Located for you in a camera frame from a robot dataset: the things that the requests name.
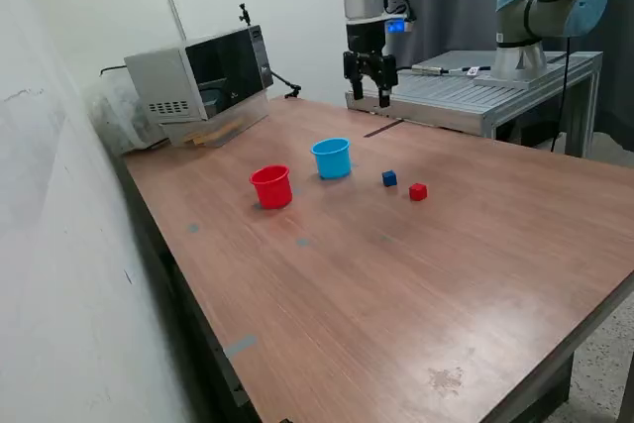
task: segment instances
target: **table stain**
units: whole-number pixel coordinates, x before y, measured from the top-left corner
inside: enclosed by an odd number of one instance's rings
[[[460,367],[452,370],[429,369],[429,375],[429,382],[442,396],[458,396],[458,388],[463,386],[463,370]]]

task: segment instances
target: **blue light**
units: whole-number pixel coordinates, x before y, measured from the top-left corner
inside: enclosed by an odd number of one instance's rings
[[[405,21],[403,19],[388,21],[387,32],[389,34],[398,34],[398,33],[405,32]]]

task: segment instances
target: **concrete floor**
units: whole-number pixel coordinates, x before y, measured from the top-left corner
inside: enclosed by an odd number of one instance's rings
[[[556,152],[563,152],[564,142],[558,140]],[[590,159],[634,167],[634,153],[603,134],[594,135]],[[614,423],[633,351],[634,294],[577,351],[570,402],[548,423]]]

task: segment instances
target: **red cube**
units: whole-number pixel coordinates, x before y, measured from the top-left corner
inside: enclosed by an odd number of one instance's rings
[[[415,183],[409,187],[409,198],[415,202],[420,202],[427,198],[427,185],[422,183]]]

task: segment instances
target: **plastic container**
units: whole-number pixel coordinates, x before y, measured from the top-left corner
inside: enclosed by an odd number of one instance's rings
[[[293,199],[286,165],[269,165],[251,176],[260,205],[265,209],[285,207]]]
[[[313,146],[321,178],[341,178],[350,174],[350,141],[345,138],[327,139]]]
[[[265,92],[258,93],[207,121],[161,124],[175,146],[219,148],[268,114]]]

